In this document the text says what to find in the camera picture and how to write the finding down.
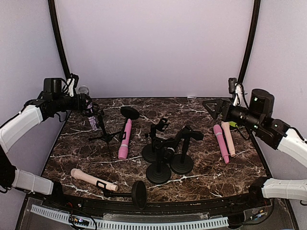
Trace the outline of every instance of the black frame pole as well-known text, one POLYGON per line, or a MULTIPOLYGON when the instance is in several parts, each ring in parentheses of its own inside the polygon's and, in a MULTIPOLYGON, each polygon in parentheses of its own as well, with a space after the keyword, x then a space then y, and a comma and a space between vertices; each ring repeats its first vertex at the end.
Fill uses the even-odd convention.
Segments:
POLYGON ((71 72, 69 70, 67 59, 66 59, 66 56, 65 56, 64 46, 63 46, 63 43, 62 43, 61 33, 60 33, 60 30, 59 30, 59 22, 58 22, 58 18, 57 18, 56 5, 55 5, 54 1, 55 0, 48 0, 50 18, 51 18, 54 37, 56 39, 56 43, 57 43, 57 47, 58 47, 59 58, 61 60, 61 64, 62 64, 62 67, 63 67, 65 77, 66 77, 66 79, 68 79, 71 75, 71 72))
POLYGON ((243 80, 246 74, 246 70, 248 68, 248 62, 249 62, 251 50, 253 48, 253 43, 254 43, 254 38, 255 38, 255 33, 256 33, 256 28, 257 28, 258 16, 259 16, 259 11, 260 11, 260 2, 261 0, 254 1, 254 9, 253 9, 253 15, 251 18, 251 22, 250 22, 248 42, 246 44, 244 58, 243 58, 241 70, 240 70, 239 77, 238 77, 238 83, 243 83, 243 80))

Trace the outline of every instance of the brown marble surface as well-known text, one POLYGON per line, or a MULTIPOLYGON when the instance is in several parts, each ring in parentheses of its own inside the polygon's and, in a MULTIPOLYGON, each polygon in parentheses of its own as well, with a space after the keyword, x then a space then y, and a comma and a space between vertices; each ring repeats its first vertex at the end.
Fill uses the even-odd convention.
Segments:
MULTIPOLYGON (((236 156, 226 165, 221 156, 213 125, 213 120, 201 105, 204 99, 187 98, 124 98, 96 99, 105 112, 104 121, 108 133, 119 131, 125 118, 120 115, 120 107, 132 106, 140 112, 140 118, 133 121, 129 154, 126 160, 118 160, 120 142, 115 138, 110 143, 112 159, 106 143, 101 140, 88 141, 97 137, 101 130, 92 131, 87 117, 73 112, 58 139, 47 162, 43 177, 58 180, 64 192, 69 195, 106 199, 94 185, 71 177, 73 168, 78 168, 118 185, 119 192, 130 192, 137 180, 143 180, 147 187, 149 202, 195 201, 208 198, 226 197, 248 192, 248 187, 265 170, 251 141, 245 141, 239 133, 232 131, 236 156), (170 181, 154 185, 146 179, 146 169, 150 165, 142 159, 144 145, 150 143, 145 138, 150 124, 160 118, 168 119, 170 125, 159 137, 169 138, 184 126, 204 134, 203 141, 192 140, 188 155, 194 160, 194 169, 187 175, 172 173, 170 181)), ((127 200, 127 198, 109 198, 127 200)))

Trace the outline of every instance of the white cable organizer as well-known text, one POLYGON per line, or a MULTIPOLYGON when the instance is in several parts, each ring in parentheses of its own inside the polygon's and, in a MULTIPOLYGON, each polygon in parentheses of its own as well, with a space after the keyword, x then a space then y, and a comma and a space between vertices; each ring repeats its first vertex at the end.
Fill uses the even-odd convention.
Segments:
MULTIPOLYGON (((50 209, 44 206, 32 205, 31 212, 38 214, 40 216, 52 219, 54 221, 70 224, 69 212, 61 211, 58 209, 50 209)), ((87 229, 95 229, 95 224, 90 218, 80 217, 90 222, 87 229)), ((207 229, 216 229, 221 227, 228 227, 228 218, 215 218, 208 220, 199 220, 192 222, 176 222, 176 223, 127 223, 127 222, 116 222, 108 221, 103 219, 93 218, 97 223, 98 230, 207 230, 207 229)))

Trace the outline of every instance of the microphone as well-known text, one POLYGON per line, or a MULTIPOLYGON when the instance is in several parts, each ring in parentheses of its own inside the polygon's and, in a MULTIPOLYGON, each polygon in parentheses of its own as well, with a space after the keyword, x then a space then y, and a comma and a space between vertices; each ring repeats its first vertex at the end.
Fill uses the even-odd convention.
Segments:
MULTIPOLYGON (((85 86, 85 85, 80 86, 79 89, 78 89, 78 92, 79 92, 79 94, 80 94, 80 93, 84 93, 84 94, 86 94, 87 96, 89 96, 89 94, 90 94, 90 90, 89 90, 88 87, 85 86)), ((91 103, 87 106, 86 109, 88 110, 88 111, 85 112, 86 114, 88 114, 88 115, 92 114, 92 113, 93 113, 93 103, 91 102, 91 103)), ((91 125, 92 129, 93 129, 94 131, 98 130, 99 125, 98 125, 97 118, 96 118, 95 116, 89 116, 89 117, 88 117, 88 120, 89 120, 89 122, 90 122, 90 125, 91 125)))
POLYGON ((98 188, 107 189, 115 192, 118 190, 117 185, 112 184, 108 181, 101 180, 89 174, 86 174, 82 172, 80 169, 72 169, 71 176, 77 180, 83 180, 90 184, 96 185, 98 188))
POLYGON ((223 122, 222 121, 221 126, 224 130, 224 133, 225 133, 225 137, 226 137, 227 146, 228 146, 230 156, 234 157, 236 155, 236 150, 235 150, 234 142, 232 140, 232 136, 231 136, 231 133, 230 133, 229 122, 223 122))
POLYGON ((125 137, 123 138, 118 151, 118 159, 120 160, 125 160, 127 158, 131 128, 132 128, 132 120, 128 119, 124 131, 125 137))
POLYGON ((226 147, 226 144, 223 138, 223 131, 219 125, 213 126, 213 131, 214 131, 214 134, 216 135, 217 141, 219 142, 222 157, 225 163, 228 164, 229 156, 228 156, 227 147, 226 147))

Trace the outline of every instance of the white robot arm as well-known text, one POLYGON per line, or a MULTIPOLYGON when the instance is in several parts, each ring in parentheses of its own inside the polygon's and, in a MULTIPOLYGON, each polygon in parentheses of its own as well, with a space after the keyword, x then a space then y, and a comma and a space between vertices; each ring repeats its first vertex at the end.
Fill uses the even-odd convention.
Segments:
MULTIPOLYGON (((271 118, 274 96, 265 90, 254 89, 249 106, 246 105, 247 108, 245 108, 239 103, 242 101, 240 94, 245 101, 244 90, 240 87, 241 91, 237 91, 238 86, 240 84, 236 84, 236 79, 229 79, 229 92, 233 94, 234 100, 207 100, 203 102, 203 106, 214 119, 221 114, 223 121, 233 121, 245 126, 273 149, 288 154, 307 167, 307 141, 296 128, 290 127, 282 120, 271 118)), ((307 201, 307 180, 263 179, 258 180, 258 182, 261 181, 260 184, 256 184, 261 188, 264 198, 307 201)))
POLYGON ((76 94, 78 79, 78 76, 72 74, 63 89, 63 79, 45 79, 44 90, 39 98, 28 101, 22 111, 0 127, 0 185, 6 189, 1 192, 5 193, 9 188, 15 187, 45 195, 52 194, 54 182, 17 169, 6 154, 30 129, 49 117, 54 117, 57 112, 86 110, 90 98, 83 93, 76 94))

